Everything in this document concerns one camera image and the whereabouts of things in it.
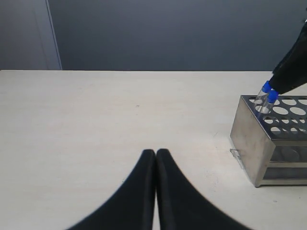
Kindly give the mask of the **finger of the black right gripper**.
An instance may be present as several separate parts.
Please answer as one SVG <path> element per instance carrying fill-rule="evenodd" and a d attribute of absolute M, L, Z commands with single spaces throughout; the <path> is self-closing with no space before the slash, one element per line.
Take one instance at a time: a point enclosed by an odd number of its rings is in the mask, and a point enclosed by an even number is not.
<path fill-rule="evenodd" d="M 279 94 L 287 93 L 307 82 L 307 24 L 304 23 L 300 34 L 273 70 L 269 85 Z"/>

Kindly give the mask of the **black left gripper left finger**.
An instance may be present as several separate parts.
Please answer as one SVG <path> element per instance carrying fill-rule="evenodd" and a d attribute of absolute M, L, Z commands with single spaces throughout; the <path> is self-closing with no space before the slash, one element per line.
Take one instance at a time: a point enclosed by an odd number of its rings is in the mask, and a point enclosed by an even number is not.
<path fill-rule="evenodd" d="M 156 155 L 142 151 L 121 187 L 71 230 L 151 230 L 153 227 Z"/>

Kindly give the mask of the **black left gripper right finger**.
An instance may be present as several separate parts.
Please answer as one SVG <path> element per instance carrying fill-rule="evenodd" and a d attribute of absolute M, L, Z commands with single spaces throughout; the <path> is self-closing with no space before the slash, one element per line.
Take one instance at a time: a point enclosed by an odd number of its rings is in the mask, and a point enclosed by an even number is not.
<path fill-rule="evenodd" d="M 160 229 L 248 229 L 203 197 L 179 169 L 169 150 L 157 151 L 156 167 Z"/>

